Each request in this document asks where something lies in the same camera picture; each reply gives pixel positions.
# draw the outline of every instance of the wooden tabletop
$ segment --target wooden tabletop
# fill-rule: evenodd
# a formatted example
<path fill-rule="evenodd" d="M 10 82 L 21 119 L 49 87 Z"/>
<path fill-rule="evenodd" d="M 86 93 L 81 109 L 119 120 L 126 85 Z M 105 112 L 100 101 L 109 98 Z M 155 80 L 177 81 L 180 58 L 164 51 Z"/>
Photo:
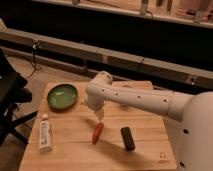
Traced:
<path fill-rule="evenodd" d="M 20 171 L 109 171 L 109 170 L 174 170 L 173 152 L 160 116 L 113 102 L 104 106 L 104 129 L 96 145 L 92 133 L 98 120 L 84 104 L 87 83 L 70 82 L 78 90 L 78 100 L 70 109 L 55 113 L 47 104 L 51 88 L 61 83 L 49 83 L 41 101 L 29 144 Z M 151 89 L 148 81 L 114 82 Z M 52 125 L 53 150 L 41 153 L 38 149 L 38 129 L 43 113 L 48 113 Z M 135 140 L 135 150 L 128 152 L 120 128 L 129 126 Z"/>

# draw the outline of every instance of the green bowl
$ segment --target green bowl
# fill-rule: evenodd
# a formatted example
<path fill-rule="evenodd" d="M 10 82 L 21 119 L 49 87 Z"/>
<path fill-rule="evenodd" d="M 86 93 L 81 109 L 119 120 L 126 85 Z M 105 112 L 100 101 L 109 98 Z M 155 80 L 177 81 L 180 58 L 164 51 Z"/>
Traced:
<path fill-rule="evenodd" d="M 52 88 L 47 96 L 50 108 L 64 110 L 71 107 L 77 100 L 78 91 L 71 84 L 60 84 Z"/>

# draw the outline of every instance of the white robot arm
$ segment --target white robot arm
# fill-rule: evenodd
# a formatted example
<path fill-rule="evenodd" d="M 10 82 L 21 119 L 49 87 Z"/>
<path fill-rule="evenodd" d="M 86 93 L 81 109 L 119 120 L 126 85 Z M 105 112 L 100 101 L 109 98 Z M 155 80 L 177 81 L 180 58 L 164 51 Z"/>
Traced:
<path fill-rule="evenodd" d="M 182 122 L 179 171 L 213 170 L 213 92 L 196 96 L 164 90 L 112 86 L 112 76 L 101 71 L 86 87 L 87 105 L 94 111 L 114 101 Z"/>

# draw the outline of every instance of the chair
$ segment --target chair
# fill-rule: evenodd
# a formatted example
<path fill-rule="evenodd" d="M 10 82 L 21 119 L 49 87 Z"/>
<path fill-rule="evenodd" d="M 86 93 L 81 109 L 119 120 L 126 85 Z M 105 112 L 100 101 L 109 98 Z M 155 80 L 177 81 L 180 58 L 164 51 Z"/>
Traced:
<path fill-rule="evenodd" d="M 32 93 L 24 88 L 26 84 L 27 80 L 14 70 L 0 49 L 0 146 L 9 133 L 24 144 L 28 143 L 28 140 L 15 128 L 35 117 L 37 111 L 13 120 L 13 110 L 17 107 L 16 103 L 32 100 Z"/>

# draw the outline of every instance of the red object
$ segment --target red object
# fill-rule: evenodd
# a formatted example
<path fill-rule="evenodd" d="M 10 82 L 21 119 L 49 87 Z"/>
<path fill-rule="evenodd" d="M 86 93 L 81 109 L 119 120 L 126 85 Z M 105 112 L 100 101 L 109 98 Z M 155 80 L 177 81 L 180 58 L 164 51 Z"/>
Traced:
<path fill-rule="evenodd" d="M 99 136 L 101 135 L 101 132 L 103 130 L 104 124 L 102 122 L 99 122 L 92 134 L 92 143 L 95 145 L 98 142 Z"/>

